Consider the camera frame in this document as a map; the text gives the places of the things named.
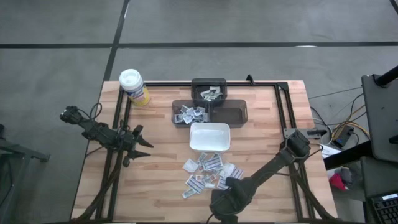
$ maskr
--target wooden tabletop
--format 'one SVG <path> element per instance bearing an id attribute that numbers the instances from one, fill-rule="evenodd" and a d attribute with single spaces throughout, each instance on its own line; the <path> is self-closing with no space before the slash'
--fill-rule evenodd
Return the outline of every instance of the wooden tabletop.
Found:
<path id="1" fill-rule="evenodd" d="M 303 81 L 287 81 L 298 128 L 313 128 L 307 93 Z M 129 125 L 144 127 L 142 136 L 155 148 L 138 146 L 137 150 L 152 154 L 138 158 L 128 168 L 122 167 L 114 221 L 121 222 L 205 222 L 209 209 L 211 189 L 188 199 L 182 193 L 188 189 L 185 181 L 190 174 L 182 169 L 189 159 L 197 160 L 199 153 L 189 147 L 189 128 L 176 128 L 171 122 L 173 100 L 191 99 L 189 87 L 149 87 L 151 100 L 148 105 L 132 106 Z M 103 110 L 97 121 L 111 126 L 118 97 L 119 82 L 105 82 L 100 102 Z M 222 155 L 223 162 L 230 162 L 244 171 L 243 177 L 253 174 L 279 151 L 282 141 L 275 90 L 271 87 L 228 87 L 228 99 L 246 100 L 248 122 L 231 129 L 231 148 Z M 285 118 L 290 127 L 285 97 Z M 123 99 L 123 117 L 126 97 Z M 100 145 L 91 142 L 88 152 Z M 86 158 L 80 179 L 72 217 L 77 217 L 94 199 L 101 185 L 106 150 L 102 149 Z M 320 203 L 336 217 L 335 204 L 320 153 L 306 163 L 310 188 Z M 305 199 L 300 195 L 303 210 Z M 296 221 L 289 177 L 275 175 L 262 184 L 253 201 L 241 212 L 240 222 Z"/>

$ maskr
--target dark plastic bin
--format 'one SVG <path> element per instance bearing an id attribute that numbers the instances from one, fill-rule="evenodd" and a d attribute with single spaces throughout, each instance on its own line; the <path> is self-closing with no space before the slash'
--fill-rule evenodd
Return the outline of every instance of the dark plastic bin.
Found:
<path id="1" fill-rule="evenodd" d="M 201 92 L 207 91 L 211 86 L 218 86 L 223 94 L 216 99 L 207 101 L 201 96 Z M 194 104 L 205 107 L 211 103 L 212 105 L 221 105 L 228 95 L 227 84 L 225 78 L 194 78 L 191 82 L 191 97 Z"/>
<path id="2" fill-rule="evenodd" d="M 210 105 L 210 119 L 212 123 L 240 128 L 248 121 L 248 107 L 244 100 L 224 100 L 220 106 Z"/>
<path id="3" fill-rule="evenodd" d="M 182 114 L 182 112 L 181 112 L 182 105 L 185 105 L 185 106 L 187 106 L 189 108 L 191 108 L 191 107 L 196 108 L 198 105 L 194 104 L 193 100 L 174 100 L 173 103 L 172 103 L 171 119 L 172 119 L 173 124 L 176 127 L 178 127 L 178 128 L 189 128 L 190 124 L 186 124 L 184 121 L 181 122 L 181 123 L 176 123 L 175 122 L 174 115 Z M 202 106 L 202 107 L 206 109 L 206 113 L 209 112 L 208 106 L 207 107 Z M 207 123 L 210 123 L 211 122 L 211 118 L 210 118 L 211 115 L 209 114 L 208 116 L 209 117 L 208 117 L 208 122 Z"/>

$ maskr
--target gray concrete floor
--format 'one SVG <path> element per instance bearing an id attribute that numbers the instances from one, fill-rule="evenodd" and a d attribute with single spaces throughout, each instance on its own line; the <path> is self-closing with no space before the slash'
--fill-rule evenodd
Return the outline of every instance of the gray concrete floor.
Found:
<path id="1" fill-rule="evenodd" d="M 112 43 L 123 0 L 2 0 L 0 44 Z M 398 41 L 388 0 L 131 0 L 121 42 Z M 59 120 L 67 105 L 98 101 L 110 49 L 0 49 L 0 123 L 6 138 L 50 153 L 33 162 L 16 223 L 68 220 L 87 141 Z M 111 72 L 135 68 L 145 80 L 225 77 L 304 80 L 309 96 L 360 86 L 361 75 L 396 66 L 398 47 L 119 49 Z M 361 90 L 310 100 L 326 121 Z M 355 108 L 363 104 L 356 103 Z M 358 120 L 367 128 L 366 117 Z M 358 132 L 360 141 L 366 138 Z M 361 204 L 334 191 L 339 217 L 363 221 Z"/>

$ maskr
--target pink object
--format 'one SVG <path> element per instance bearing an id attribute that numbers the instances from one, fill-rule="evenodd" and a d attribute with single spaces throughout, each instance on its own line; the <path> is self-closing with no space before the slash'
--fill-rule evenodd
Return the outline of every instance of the pink object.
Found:
<path id="1" fill-rule="evenodd" d="M 346 190 L 343 184 L 343 180 L 341 179 L 339 174 L 334 174 L 332 177 L 329 179 L 330 185 L 337 187 L 340 190 Z"/>

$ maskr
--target white plastic bowl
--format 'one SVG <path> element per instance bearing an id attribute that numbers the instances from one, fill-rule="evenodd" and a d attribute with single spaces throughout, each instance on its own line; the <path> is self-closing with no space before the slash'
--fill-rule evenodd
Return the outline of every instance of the white plastic bowl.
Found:
<path id="1" fill-rule="evenodd" d="M 189 146 L 201 152 L 225 152 L 231 146 L 231 130 L 223 123 L 193 123 Z"/>

